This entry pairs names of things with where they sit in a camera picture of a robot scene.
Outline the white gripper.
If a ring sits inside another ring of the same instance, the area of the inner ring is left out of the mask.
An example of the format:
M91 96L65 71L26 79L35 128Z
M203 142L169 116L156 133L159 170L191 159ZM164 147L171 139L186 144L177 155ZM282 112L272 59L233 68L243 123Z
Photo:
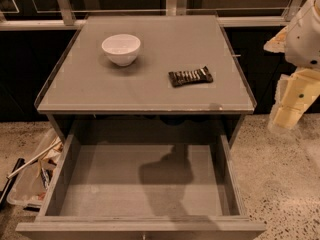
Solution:
M307 0L288 27L267 41L263 49L284 53L298 68L282 74L277 82L275 104L268 127L273 131L293 129L320 96L320 0Z

